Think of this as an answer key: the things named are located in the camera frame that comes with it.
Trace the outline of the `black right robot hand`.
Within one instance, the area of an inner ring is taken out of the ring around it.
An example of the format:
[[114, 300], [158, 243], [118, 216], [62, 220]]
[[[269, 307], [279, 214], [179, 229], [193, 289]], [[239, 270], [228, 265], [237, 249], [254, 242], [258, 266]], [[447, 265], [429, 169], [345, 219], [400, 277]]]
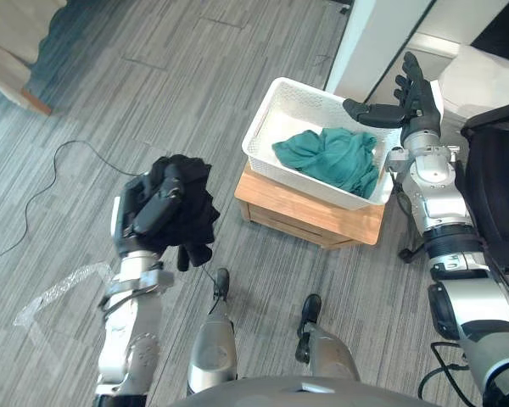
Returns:
[[413, 53], [405, 53], [402, 71], [403, 75], [397, 75], [394, 79], [397, 105], [367, 104], [346, 98], [342, 103], [344, 110], [363, 125], [383, 129], [401, 128], [402, 142], [418, 131], [431, 131], [439, 137], [441, 113], [436, 106], [431, 84], [424, 78]]

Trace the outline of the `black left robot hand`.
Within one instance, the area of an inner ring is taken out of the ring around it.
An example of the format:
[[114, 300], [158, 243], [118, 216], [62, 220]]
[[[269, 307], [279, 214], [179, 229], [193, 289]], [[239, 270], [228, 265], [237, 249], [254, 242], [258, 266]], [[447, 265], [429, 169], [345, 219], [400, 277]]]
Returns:
[[175, 164], [155, 162], [151, 171], [135, 176], [115, 197], [110, 234], [121, 258], [136, 251], [162, 254], [165, 227], [174, 220], [184, 194]]

